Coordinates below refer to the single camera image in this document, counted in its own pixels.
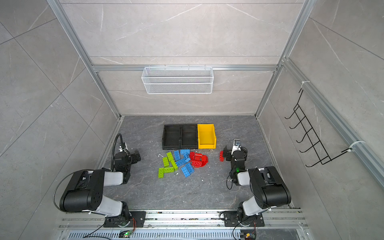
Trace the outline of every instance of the pile of toy blocks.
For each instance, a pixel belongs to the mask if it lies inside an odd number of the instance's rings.
[[[167,156],[163,158],[164,167],[159,168],[158,178],[163,178],[164,173],[174,172],[178,170],[179,167],[181,167],[184,176],[188,177],[195,171],[192,166],[203,167],[208,162],[207,156],[191,152],[189,149],[181,149],[180,152],[176,150],[174,154],[175,158],[173,158],[172,152],[167,152]]]

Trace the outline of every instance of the mesh shelf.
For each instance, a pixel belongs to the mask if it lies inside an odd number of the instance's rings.
[[[141,76],[148,94],[212,93],[211,67],[146,67]]]

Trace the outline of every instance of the white zip tie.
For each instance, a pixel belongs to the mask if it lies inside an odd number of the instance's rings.
[[[301,87],[300,87],[300,88],[303,88],[303,84],[304,84],[304,83],[308,83],[308,82],[310,82],[310,81],[302,81],[302,82],[301,82]]]
[[[359,142],[363,142],[363,143],[365,143],[365,141],[356,141],[356,142],[352,143],[352,144],[349,146],[347,152],[352,152],[352,147],[353,147],[353,145],[355,145],[356,143],[359,143]]]

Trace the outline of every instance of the blue toy block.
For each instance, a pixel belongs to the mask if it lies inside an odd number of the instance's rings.
[[[181,159],[181,157],[180,157],[180,153],[179,153],[178,150],[174,151],[173,153],[175,154],[175,161],[178,161],[178,160]]]
[[[187,153],[187,154],[189,155],[190,152],[191,152],[190,149],[181,149],[181,150],[180,150],[180,154],[181,154],[181,155],[184,155],[184,153]]]
[[[180,166],[183,166],[183,165],[186,164],[186,163],[187,163],[187,162],[186,162],[185,159],[183,158],[183,159],[177,161],[177,162],[176,162],[176,165],[177,165],[178,167],[180,167]]]
[[[190,174],[193,173],[193,172],[195,171],[190,163],[187,163],[187,164],[185,165],[185,167],[188,169],[188,172],[189,172]]]
[[[182,167],[181,171],[183,171],[185,177],[188,177],[190,175],[190,173],[188,172],[188,169],[186,167]]]

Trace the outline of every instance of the black mounting plate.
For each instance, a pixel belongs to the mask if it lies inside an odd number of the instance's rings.
[[[223,214],[224,214],[223,215],[223,218],[224,218],[223,221],[224,221],[224,225],[226,227],[235,227],[239,223],[237,211],[225,211],[225,212],[223,212]],[[250,217],[250,219],[248,221],[251,223],[253,221],[255,221],[257,227],[265,226],[262,214],[255,215],[254,217],[255,218]]]
[[[130,213],[132,217],[135,218],[136,227],[144,227],[146,211],[138,211],[138,212],[130,212]],[[106,221],[103,227],[119,227],[119,226],[114,222]],[[130,221],[130,223],[125,227],[133,227],[133,221]]]

